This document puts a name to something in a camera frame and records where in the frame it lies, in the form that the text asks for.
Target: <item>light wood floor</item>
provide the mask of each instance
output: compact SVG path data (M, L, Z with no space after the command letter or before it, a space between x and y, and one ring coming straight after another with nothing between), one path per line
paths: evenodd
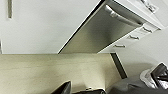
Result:
M65 81L72 92L105 89L120 79L110 54L0 55L0 94L49 94Z

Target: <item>dishwasher handle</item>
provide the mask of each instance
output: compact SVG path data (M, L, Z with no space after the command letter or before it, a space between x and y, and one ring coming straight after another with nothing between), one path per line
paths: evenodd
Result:
M113 18L118 19L119 21L126 23L128 25L134 26L134 27L141 27L143 24L142 23L136 23L133 22L131 20L128 20L127 18L119 15L118 13L116 13L110 6L106 5L105 7L105 11L107 11L108 13L110 13L110 16Z

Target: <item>metal panel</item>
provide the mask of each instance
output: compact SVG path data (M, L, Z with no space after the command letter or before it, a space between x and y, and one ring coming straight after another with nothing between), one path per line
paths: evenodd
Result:
M107 2L104 2L99 7L95 14L76 32L60 53L97 53L136 28L111 17L105 11L106 5ZM131 18L133 18L132 20L138 18L134 17L137 15L116 2L110 0L109 6L112 8L115 7L114 9L118 13L121 12L120 9L124 9L124 13L128 14L125 16L129 20ZM140 19L134 21L144 23L144 20Z

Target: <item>dishwasher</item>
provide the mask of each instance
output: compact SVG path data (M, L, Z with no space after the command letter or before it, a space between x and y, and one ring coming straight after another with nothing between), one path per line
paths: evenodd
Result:
M115 0L102 0L59 53L98 53L145 22Z

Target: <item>white cabinet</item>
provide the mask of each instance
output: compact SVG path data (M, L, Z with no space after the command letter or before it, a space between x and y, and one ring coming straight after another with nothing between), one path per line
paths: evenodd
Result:
M107 46L99 53L113 53L117 49L124 49L131 44L140 41L148 34L152 34L157 29L157 27L147 22L142 27L136 28L135 30L131 31L130 33L126 34L125 36L112 43L111 45Z
M2 54L58 53L100 0L0 0Z

